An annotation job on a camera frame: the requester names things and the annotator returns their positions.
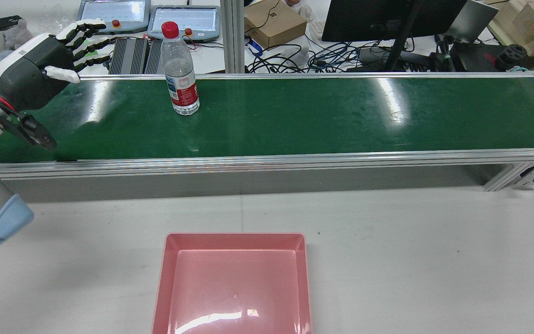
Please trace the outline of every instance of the cardboard box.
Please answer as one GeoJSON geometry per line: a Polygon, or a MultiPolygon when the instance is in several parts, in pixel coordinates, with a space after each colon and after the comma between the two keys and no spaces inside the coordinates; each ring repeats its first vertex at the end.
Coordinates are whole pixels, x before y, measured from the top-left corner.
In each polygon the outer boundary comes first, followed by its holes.
{"type": "Polygon", "coordinates": [[[282,0],[263,0],[244,8],[244,31],[267,48],[305,34],[306,20],[282,0]]]}

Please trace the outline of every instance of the robotic hand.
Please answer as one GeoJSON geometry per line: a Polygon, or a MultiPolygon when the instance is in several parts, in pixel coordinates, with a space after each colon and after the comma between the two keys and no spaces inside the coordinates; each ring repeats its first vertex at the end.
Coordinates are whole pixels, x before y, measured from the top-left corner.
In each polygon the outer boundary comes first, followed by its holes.
{"type": "MultiPolygon", "coordinates": [[[[83,45],[86,38],[104,28],[100,19],[78,21],[57,36],[32,38],[0,62],[0,135],[7,130],[31,145],[57,146],[48,131],[23,111],[42,108],[70,82],[80,82],[77,72],[110,60],[109,55],[84,57],[110,44],[108,38],[101,38],[83,45]]],[[[0,244],[33,218],[26,203],[0,180],[0,244]]]]}

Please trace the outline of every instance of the pink tray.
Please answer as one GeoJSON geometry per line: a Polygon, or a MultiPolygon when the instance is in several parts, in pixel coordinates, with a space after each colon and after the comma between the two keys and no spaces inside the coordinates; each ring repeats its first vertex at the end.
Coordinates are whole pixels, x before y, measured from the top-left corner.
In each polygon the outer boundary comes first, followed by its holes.
{"type": "Polygon", "coordinates": [[[305,237],[166,237],[152,334],[310,334],[305,237]]]}

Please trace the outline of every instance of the monitor stand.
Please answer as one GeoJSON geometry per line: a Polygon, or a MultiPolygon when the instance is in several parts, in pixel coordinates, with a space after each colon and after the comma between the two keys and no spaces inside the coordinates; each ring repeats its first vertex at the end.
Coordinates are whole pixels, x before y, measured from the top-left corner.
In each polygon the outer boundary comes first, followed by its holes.
{"type": "Polygon", "coordinates": [[[394,70],[394,67],[397,65],[397,61],[399,60],[399,57],[401,57],[401,51],[403,51],[403,48],[405,47],[405,42],[407,42],[407,39],[411,34],[411,28],[413,27],[413,23],[415,22],[415,19],[418,13],[420,12],[420,8],[423,3],[424,0],[411,0],[407,16],[405,17],[405,19],[403,19],[403,22],[401,23],[397,38],[394,39],[393,47],[391,47],[390,54],[388,55],[388,58],[384,63],[384,72],[392,72],[394,70]]]}

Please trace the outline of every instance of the robot finger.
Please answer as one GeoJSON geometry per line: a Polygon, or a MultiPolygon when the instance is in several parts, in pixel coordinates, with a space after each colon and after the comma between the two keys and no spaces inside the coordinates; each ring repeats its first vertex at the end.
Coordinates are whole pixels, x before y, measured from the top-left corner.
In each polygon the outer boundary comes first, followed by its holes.
{"type": "Polygon", "coordinates": [[[104,23],[102,19],[83,19],[68,25],[67,28],[59,32],[55,38],[62,44],[67,44],[76,37],[78,32],[83,32],[84,35],[89,38],[98,32],[98,30],[104,28],[106,28],[106,23],[104,23]]]}
{"type": "Polygon", "coordinates": [[[65,45],[71,51],[77,50],[83,44],[83,41],[88,38],[83,32],[78,32],[75,37],[65,45]]]}
{"type": "Polygon", "coordinates": [[[78,63],[74,63],[74,70],[79,72],[83,70],[86,66],[92,66],[95,64],[106,63],[110,60],[110,55],[95,55],[92,57],[83,58],[78,63]]]}
{"type": "Polygon", "coordinates": [[[105,37],[93,40],[87,43],[86,45],[82,45],[78,49],[76,49],[76,51],[74,51],[74,61],[78,61],[88,53],[95,50],[100,50],[108,44],[110,44],[110,39],[105,37]]]}

